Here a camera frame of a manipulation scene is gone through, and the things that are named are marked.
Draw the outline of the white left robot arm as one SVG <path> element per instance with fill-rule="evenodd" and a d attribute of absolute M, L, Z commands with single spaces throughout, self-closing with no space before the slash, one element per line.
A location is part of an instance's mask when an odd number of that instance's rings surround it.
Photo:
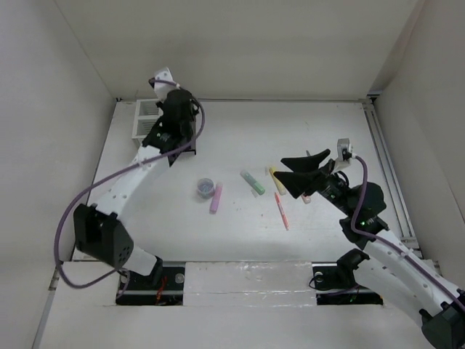
<path fill-rule="evenodd" d="M 79 204 L 73 212 L 78 251 L 117 270 L 137 276 L 146 288 L 154 288 L 162 278 L 163 261 L 138 247 L 125 224 L 136 203 L 150 185 L 192 148 L 195 117 L 199 102 L 186 89 L 170 91 L 157 104 L 161 116 L 142 141 L 127 172 L 90 205 Z"/>

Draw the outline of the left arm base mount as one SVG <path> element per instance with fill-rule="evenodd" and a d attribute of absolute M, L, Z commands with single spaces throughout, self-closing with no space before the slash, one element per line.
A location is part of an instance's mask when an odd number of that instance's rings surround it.
<path fill-rule="evenodd" d="M 181 306 L 185 285 L 185 262 L 163 262 L 155 284 L 144 276 L 119 272 L 116 304 L 125 306 Z"/>

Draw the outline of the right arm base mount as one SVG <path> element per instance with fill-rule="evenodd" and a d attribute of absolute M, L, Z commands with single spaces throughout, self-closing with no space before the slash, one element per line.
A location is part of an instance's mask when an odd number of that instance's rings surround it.
<path fill-rule="evenodd" d="M 336 262 L 315 262 L 309 288 L 316 291 L 317 305 L 383 305 L 380 295 L 359 285 L 354 271 L 369 256 L 353 249 Z"/>

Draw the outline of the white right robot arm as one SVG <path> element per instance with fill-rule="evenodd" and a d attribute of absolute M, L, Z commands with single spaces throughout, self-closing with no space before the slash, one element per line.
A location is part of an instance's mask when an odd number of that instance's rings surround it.
<path fill-rule="evenodd" d="M 318 193 L 345 214 L 339 224 L 355 248 L 336 262 L 336 288 L 370 289 L 413 319 L 434 348 L 463 348 L 464 290 L 419 259 L 379 217 L 387 205 L 365 161 L 348 147 L 337 160 L 329 154 L 283 158 L 288 171 L 275 177 L 294 198 Z"/>

